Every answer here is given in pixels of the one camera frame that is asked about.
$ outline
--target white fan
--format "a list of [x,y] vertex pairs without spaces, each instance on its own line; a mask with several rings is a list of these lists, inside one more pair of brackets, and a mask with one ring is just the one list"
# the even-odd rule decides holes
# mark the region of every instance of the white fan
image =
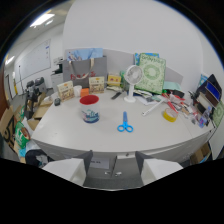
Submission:
[[131,65],[127,68],[124,75],[125,80],[130,84],[128,96],[124,100],[128,103],[134,103],[136,99],[133,97],[134,85],[138,84],[143,77],[143,70],[137,65]]

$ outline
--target mug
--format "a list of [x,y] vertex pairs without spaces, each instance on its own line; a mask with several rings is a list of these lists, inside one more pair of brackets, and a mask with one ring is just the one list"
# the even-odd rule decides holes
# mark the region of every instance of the mug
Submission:
[[84,96],[79,100],[82,119],[86,123],[95,123],[100,119],[99,97],[96,95]]
[[76,97],[80,97],[82,86],[74,86],[74,92]]

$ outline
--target gift bag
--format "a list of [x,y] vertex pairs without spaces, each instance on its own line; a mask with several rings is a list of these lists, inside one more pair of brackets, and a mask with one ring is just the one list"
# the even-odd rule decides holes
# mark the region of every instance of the gift bag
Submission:
[[107,80],[106,56],[83,61],[63,61],[64,82],[73,81],[73,86],[81,85],[82,88],[89,88],[89,77],[104,77],[104,80]]

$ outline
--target green book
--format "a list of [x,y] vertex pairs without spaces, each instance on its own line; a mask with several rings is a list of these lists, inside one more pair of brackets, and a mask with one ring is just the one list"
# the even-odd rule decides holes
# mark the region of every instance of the green book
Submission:
[[166,60],[142,53],[140,54],[139,66],[144,75],[142,80],[135,85],[135,89],[162,94]]

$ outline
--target ceiling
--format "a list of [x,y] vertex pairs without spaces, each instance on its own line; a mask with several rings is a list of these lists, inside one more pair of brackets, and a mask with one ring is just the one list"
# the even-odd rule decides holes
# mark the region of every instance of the ceiling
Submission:
[[70,7],[72,6],[72,4],[74,3],[75,0],[69,0],[66,1],[65,3],[59,4],[49,10],[51,10],[49,13],[50,14],[55,14],[55,16],[53,18],[50,18],[47,21],[50,21],[51,19],[53,19],[53,22],[50,23],[49,25],[45,25],[44,22],[43,24],[36,26],[36,28],[34,27],[27,27],[26,30],[21,33],[21,35],[18,37],[18,39],[15,41],[15,43],[12,45],[12,47],[10,48],[9,52],[8,52],[8,59],[12,56],[15,56],[13,61],[11,63],[9,63],[8,65],[5,65],[5,67],[10,67],[11,65],[14,64],[14,61],[16,59],[17,56],[20,55],[20,53],[24,50],[25,47],[27,47],[35,38],[37,38],[39,35],[41,35],[42,33],[46,32],[47,30],[62,24],[65,22],[67,13],[70,9]]

